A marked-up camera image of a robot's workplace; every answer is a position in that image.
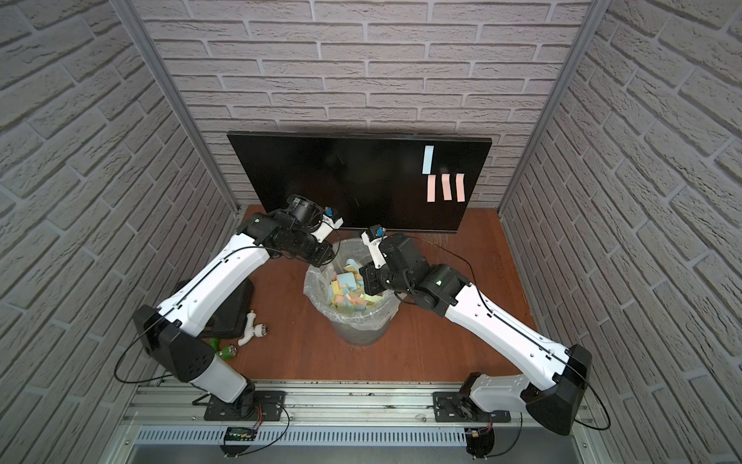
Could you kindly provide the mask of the mesh waste bin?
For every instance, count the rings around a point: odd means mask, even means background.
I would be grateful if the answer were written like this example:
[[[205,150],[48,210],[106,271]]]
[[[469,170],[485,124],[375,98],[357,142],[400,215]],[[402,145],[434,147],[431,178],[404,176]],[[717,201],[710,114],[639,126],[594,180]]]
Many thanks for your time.
[[[335,246],[337,255],[330,265],[324,268],[323,273],[328,276],[324,278],[324,290],[326,297],[322,306],[322,311],[336,332],[349,344],[358,346],[371,345],[378,341],[388,330],[392,318],[399,309],[399,301],[391,291],[385,291],[380,294],[383,297],[380,305],[371,307],[363,313],[341,313],[330,307],[328,303],[328,284],[334,274],[340,274],[341,268],[345,265],[346,260],[351,258],[359,262],[361,267],[373,262],[370,252],[361,239],[342,240]]]

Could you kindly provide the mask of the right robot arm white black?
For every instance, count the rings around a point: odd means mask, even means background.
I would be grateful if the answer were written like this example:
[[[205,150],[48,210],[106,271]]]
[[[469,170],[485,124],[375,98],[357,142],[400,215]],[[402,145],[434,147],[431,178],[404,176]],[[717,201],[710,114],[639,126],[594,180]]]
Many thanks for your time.
[[[361,234],[372,261],[361,268],[366,291],[391,291],[413,305],[448,319],[503,355],[521,371],[521,392],[500,394],[495,380],[473,374],[462,394],[481,411],[525,411],[546,429],[566,436],[589,386],[592,356],[585,347],[566,347],[531,330],[486,298],[477,285],[448,265],[430,265],[415,240],[386,237],[381,226]]]

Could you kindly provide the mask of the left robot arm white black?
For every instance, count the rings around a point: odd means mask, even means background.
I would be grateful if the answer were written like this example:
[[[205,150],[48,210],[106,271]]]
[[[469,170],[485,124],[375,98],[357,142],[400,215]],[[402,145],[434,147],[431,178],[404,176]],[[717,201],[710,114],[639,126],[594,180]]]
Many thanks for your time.
[[[143,305],[133,322],[147,353],[179,381],[191,383],[225,403],[247,391],[248,381],[201,333],[220,306],[247,278],[284,255],[314,267],[334,259],[328,236],[343,224],[340,212],[293,195],[288,206],[245,220],[224,249],[180,290],[156,307]]]

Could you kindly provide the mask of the clear plastic bin liner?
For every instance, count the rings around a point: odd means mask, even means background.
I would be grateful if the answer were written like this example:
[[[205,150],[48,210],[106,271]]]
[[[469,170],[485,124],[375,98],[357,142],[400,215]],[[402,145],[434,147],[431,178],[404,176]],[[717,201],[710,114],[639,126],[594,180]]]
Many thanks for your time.
[[[373,265],[361,239],[334,244],[336,256],[322,268],[310,266],[303,294],[332,323],[359,331],[378,331],[398,313],[400,301],[391,291],[371,295],[359,270]]]

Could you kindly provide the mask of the blue sticky note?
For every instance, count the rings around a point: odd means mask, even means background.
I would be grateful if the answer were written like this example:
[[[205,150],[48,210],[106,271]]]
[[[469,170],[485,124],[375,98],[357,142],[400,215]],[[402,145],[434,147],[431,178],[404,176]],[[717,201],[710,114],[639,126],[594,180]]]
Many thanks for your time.
[[[424,147],[423,163],[422,163],[422,170],[421,170],[423,175],[431,174],[434,150],[435,150],[435,147],[433,145],[426,145]]]

